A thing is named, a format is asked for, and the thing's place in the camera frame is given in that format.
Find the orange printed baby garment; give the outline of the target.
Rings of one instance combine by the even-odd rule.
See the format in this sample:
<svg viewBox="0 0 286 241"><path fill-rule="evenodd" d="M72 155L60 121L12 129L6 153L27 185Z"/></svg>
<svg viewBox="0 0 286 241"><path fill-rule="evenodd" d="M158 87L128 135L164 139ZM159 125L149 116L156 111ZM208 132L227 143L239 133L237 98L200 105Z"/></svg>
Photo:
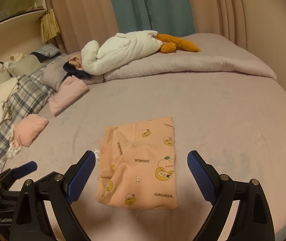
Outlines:
<svg viewBox="0 0 286 241"><path fill-rule="evenodd" d="M173 118L108 126L99 146L99 203L127 209L177 207Z"/></svg>

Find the white frilly cloth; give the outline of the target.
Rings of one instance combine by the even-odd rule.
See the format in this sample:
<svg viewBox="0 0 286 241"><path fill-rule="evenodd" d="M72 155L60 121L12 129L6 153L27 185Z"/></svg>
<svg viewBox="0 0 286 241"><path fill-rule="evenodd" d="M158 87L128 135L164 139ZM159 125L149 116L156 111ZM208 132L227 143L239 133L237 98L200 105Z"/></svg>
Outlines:
<svg viewBox="0 0 286 241"><path fill-rule="evenodd" d="M17 140L11 141L8 151L6 153L6 157L12 159L21 151L21 147L22 145Z"/></svg>

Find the folded salmon fleece garment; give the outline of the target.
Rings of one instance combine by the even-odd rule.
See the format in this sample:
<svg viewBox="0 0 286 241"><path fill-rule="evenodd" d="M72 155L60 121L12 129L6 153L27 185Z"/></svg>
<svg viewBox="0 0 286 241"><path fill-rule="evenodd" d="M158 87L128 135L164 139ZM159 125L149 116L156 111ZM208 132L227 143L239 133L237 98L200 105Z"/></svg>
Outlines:
<svg viewBox="0 0 286 241"><path fill-rule="evenodd" d="M12 141L14 148L17 149L20 146L29 147L48 123L49 120L40 117L38 114L30 114L22 119L14 130Z"/></svg>

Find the folded pink ribbed garment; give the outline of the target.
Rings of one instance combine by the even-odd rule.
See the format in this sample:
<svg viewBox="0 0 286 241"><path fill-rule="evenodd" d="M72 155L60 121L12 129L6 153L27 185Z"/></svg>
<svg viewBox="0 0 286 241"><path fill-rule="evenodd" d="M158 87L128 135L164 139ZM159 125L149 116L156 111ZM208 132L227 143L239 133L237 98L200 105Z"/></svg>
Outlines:
<svg viewBox="0 0 286 241"><path fill-rule="evenodd" d="M88 89L87 85L79 78L75 76L67 77L59 87L59 91L49 99L51 113L54 116L59 115L85 94Z"/></svg>

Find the grey plain pillow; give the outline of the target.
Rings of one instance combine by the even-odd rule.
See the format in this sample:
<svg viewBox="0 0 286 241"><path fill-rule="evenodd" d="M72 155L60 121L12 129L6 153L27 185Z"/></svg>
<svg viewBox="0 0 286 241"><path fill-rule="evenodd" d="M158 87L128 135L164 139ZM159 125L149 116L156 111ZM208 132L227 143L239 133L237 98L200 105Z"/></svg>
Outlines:
<svg viewBox="0 0 286 241"><path fill-rule="evenodd" d="M53 63L50 63L44 70L41 82L58 92L66 74L63 69L63 65L75 54L76 53L63 56L62 58L55 60Z"/></svg>

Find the beige pillow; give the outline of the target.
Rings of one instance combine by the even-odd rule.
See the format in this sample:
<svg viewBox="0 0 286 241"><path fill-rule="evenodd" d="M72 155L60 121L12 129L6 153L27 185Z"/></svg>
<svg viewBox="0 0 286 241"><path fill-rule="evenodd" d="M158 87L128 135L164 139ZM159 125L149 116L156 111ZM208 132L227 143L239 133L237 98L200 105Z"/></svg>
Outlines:
<svg viewBox="0 0 286 241"><path fill-rule="evenodd" d="M29 54L20 61L11 64L8 67L8 73L12 77L21 77L23 75L31 75L43 66L44 63L40 63L35 55Z"/></svg>

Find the small plush toys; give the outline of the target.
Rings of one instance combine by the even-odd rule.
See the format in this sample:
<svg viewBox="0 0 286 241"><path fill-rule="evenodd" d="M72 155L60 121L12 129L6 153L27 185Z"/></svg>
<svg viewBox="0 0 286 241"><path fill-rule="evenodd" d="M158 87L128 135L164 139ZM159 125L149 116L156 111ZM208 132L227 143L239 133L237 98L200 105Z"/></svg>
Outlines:
<svg viewBox="0 0 286 241"><path fill-rule="evenodd" d="M22 52L18 52L16 54L11 55L7 61L5 61L5 62L0 61L0 75L5 70L7 70L9 68L9 66L11 66L13 63L20 61L21 59L23 59L26 56L27 56L26 54L24 54Z"/></svg>

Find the dark navy garment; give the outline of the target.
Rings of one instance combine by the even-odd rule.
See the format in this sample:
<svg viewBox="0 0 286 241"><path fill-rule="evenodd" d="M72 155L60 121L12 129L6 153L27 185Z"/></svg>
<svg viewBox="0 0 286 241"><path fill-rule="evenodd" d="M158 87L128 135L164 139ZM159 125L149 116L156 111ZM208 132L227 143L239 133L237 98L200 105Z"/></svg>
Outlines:
<svg viewBox="0 0 286 241"><path fill-rule="evenodd" d="M87 72L85 72L84 70L78 70L75 68L74 65L70 64L69 62L66 62L64 65L63 65L63 69L64 71L66 72L63 80L65 80L66 78L68 77L72 77L72 76L75 76L79 79L83 79L83 78L90 78L91 75L88 74Z"/></svg>

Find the striped folded cloth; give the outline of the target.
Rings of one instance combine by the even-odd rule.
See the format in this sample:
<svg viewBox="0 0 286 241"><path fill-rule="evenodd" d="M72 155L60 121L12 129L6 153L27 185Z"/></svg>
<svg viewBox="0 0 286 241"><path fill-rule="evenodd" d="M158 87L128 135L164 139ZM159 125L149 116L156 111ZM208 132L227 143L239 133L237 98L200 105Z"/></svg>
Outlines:
<svg viewBox="0 0 286 241"><path fill-rule="evenodd" d="M46 44L39 49L31 52L31 55L34 55L40 63L47 59L54 58L60 54L61 51L53 44Z"/></svg>

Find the white goose plush toy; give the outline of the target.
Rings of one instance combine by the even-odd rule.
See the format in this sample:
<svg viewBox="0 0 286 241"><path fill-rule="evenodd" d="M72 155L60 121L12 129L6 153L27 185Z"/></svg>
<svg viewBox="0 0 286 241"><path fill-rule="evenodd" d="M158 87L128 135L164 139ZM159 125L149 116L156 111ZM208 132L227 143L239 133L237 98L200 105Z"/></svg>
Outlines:
<svg viewBox="0 0 286 241"><path fill-rule="evenodd" d="M201 51L192 41L157 31L117 33L103 45L95 40L89 41L81 50L82 67L88 74L99 76L158 51L167 54L177 49Z"/></svg>

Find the mauve folded duvet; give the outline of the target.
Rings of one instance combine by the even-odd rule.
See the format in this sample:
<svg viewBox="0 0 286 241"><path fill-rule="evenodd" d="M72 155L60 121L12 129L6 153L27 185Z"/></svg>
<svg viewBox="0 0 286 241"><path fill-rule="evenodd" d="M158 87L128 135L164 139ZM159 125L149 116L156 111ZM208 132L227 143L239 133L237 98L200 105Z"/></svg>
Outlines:
<svg viewBox="0 0 286 241"><path fill-rule="evenodd" d="M105 81L153 76L170 72L239 72L277 80L262 60L218 34L198 33L185 37L200 52L155 53L104 74Z"/></svg>

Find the teal curtain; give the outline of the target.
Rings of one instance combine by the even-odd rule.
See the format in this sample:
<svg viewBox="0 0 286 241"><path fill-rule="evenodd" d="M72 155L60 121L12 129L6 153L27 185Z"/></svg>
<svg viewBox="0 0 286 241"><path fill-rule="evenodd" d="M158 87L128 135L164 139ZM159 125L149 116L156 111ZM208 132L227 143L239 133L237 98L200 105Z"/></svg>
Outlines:
<svg viewBox="0 0 286 241"><path fill-rule="evenodd" d="M120 33L153 30L185 37L195 33L189 0L111 0Z"/></svg>

